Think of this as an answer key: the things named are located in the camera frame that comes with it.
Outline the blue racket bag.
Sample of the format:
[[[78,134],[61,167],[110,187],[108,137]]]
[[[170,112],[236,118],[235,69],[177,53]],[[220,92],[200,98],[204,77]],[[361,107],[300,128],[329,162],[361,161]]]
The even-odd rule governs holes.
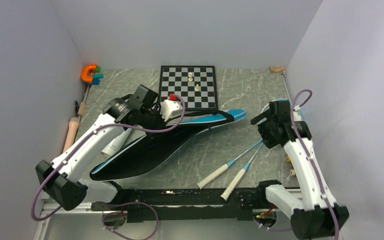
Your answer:
[[[244,119],[245,109],[202,110],[186,113],[175,129],[164,133],[147,133],[95,166],[89,177],[93,181],[111,181],[136,177],[161,165],[189,139],[209,130]]]

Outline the white shuttlecock tube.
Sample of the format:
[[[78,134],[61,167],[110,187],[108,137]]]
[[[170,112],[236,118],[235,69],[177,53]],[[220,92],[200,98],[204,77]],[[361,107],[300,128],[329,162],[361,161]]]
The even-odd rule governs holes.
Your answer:
[[[132,132],[131,128],[127,128],[122,132],[121,135],[114,138],[102,151],[101,154],[105,156],[106,158],[112,157],[114,154],[116,154],[122,146],[125,144],[127,138],[129,137],[130,133]]]

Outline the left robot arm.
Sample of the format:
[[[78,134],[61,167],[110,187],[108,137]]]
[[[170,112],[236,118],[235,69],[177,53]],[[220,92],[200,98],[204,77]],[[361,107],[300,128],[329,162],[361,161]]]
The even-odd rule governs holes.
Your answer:
[[[82,179],[87,166],[115,138],[135,129],[160,130],[165,122],[155,107],[158,93],[139,85],[133,94],[112,99],[94,124],[67,150],[51,162],[41,160],[35,167],[40,191],[70,211],[83,201],[99,201],[111,210],[119,209],[124,196],[120,186],[105,181]]]

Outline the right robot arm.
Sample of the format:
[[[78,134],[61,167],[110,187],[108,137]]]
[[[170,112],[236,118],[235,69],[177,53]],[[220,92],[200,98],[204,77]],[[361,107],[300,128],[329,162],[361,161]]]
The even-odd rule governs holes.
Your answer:
[[[312,135],[305,121],[297,120],[288,100],[271,101],[267,110],[251,120],[257,126],[262,143],[268,149],[281,146],[290,158],[302,198],[292,195],[278,180],[259,182],[255,200],[262,207],[274,205],[290,220],[299,240],[339,237],[349,218],[346,206],[340,206],[330,192],[318,165]]]

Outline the small wooden arch block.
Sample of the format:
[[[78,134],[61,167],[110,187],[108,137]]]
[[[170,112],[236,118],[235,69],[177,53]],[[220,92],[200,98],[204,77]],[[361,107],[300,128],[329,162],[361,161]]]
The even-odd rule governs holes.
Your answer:
[[[270,66],[269,71],[271,73],[283,73],[285,71],[285,68],[283,66],[279,66],[279,67]]]

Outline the black white chessboard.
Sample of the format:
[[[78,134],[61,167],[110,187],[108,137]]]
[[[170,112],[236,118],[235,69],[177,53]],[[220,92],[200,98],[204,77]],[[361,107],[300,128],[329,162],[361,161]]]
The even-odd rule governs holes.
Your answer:
[[[193,81],[188,81],[189,72],[193,72]],[[200,91],[195,91],[196,85],[200,86]],[[162,65],[157,101],[163,102],[171,94],[181,96],[187,111],[218,110],[215,66]]]

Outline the teal green toy blocks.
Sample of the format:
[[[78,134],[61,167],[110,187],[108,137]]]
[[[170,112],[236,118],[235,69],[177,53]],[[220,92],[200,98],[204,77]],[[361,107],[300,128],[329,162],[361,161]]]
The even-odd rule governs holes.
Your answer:
[[[91,86],[99,85],[101,82],[101,79],[104,77],[104,75],[101,73],[101,67],[97,65],[96,68],[90,72],[90,76],[92,77],[92,82],[90,85]]]

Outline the red blue toy bricks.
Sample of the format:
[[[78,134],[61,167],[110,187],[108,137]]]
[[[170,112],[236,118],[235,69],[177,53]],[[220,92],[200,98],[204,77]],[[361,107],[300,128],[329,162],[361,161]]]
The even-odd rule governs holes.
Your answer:
[[[294,166],[292,164],[292,160],[289,156],[286,157],[286,162],[289,163],[289,165],[290,165],[289,174],[291,176],[296,176],[296,171],[295,171]]]

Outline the orange C-shaped toy block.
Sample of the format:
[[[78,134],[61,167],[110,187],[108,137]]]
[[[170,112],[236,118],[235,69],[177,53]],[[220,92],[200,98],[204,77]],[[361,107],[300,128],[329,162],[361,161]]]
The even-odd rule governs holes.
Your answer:
[[[96,69],[97,69],[97,65],[95,63],[85,65],[80,73],[80,78],[85,83],[92,83],[94,79],[93,75]]]

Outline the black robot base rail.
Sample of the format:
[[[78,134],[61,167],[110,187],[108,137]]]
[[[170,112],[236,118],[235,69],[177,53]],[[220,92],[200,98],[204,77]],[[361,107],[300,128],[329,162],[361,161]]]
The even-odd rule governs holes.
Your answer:
[[[122,189],[110,203],[93,202],[94,212],[123,212],[128,223],[154,220],[236,219],[251,221],[266,212],[271,204],[256,188],[236,188],[228,200],[222,188],[209,189]]]

